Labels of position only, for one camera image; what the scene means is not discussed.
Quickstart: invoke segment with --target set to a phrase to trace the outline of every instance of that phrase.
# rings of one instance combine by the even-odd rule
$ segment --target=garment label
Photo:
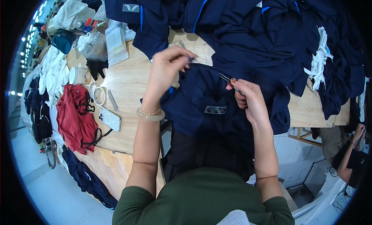
[[[107,45],[107,51],[110,52],[113,49],[121,46],[122,40],[121,40],[121,33],[120,33],[120,27],[117,27],[113,31],[111,31],[109,34],[106,35],[106,45]]]
[[[138,4],[123,4],[122,12],[139,12],[139,6]]]
[[[224,114],[227,106],[207,106],[204,113],[206,114]]]

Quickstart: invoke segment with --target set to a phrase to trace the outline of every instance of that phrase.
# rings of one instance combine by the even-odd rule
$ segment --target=smartphone
[[[107,110],[105,107],[100,106],[98,118],[114,131],[120,131],[121,117],[119,115],[116,115],[110,110]]]

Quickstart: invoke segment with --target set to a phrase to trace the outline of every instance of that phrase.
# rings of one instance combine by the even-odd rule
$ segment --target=woman's right hand
[[[239,108],[245,109],[247,119],[252,126],[270,125],[269,115],[260,86],[244,79],[239,79],[236,83],[232,82],[232,85],[244,93],[242,95],[235,90],[235,99]],[[232,88],[227,85],[226,89],[231,90]]]
[[[356,127],[356,130],[353,136],[353,140],[352,140],[353,143],[355,143],[362,136],[364,130],[365,130],[365,126],[359,123]]]

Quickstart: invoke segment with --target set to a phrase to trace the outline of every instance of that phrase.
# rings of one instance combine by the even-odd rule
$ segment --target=black shirt
[[[337,155],[333,158],[332,167],[334,169],[338,169],[341,164],[343,157],[347,149],[349,148],[351,142],[347,141],[345,145],[341,148],[341,150],[337,153]],[[356,151],[354,149],[351,150],[349,162],[347,163],[347,168],[352,169],[350,180],[348,185],[353,188],[358,186],[358,181],[361,179],[363,167],[366,166],[366,161],[368,160],[368,154],[362,151]]]

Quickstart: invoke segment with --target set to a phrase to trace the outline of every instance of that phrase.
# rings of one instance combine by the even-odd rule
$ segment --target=wooden table
[[[184,46],[197,54],[196,62],[212,65],[211,56],[214,51],[197,35],[171,30],[168,41],[170,45]],[[94,153],[88,153],[87,156],[76,153],[77,158],[91,168],[105,183],[114,197],[120,196],[131,169],[133,158],[130,155],[133,154],[133,143],[138,123],[136,110],[141,105],[139,100],[145,92],[151,68],[147,56],[133,47],[132,43],[132,41],[126,42],[129,59],[106,69],[105,79],[99,77],[97,81],[100,86],[110,89],[115,98],[119,107],[118,112],[114,111],[109,100],[106,101],[104,106],[121,116],[121,130],[119,132],[112,131],[108,136],[101,139]],[[71,51],[67,56],[68,67],[77,66],[78,63],[86,66],[86,59],[82,56],[77,57],[76,52]],[[178,86],[178,76],[175,78],[173,86]],[[293,127],[346,125],[349,120],[349,102],[342,106],[338,116],[331,116],[328,121],[324,120],[319,95],[309,89],[305,90],[302,97],[291,94],[288,107],[291,115],[291,126]],[[109,127],[98,119],[97,108],[96,106],[95,120],[102,132],[106,133]],[[110,176],[109,173],[113,172],[115,172],[114,176]],[[159,188],[165,183],[160,178],[161,176],[158,174]]]

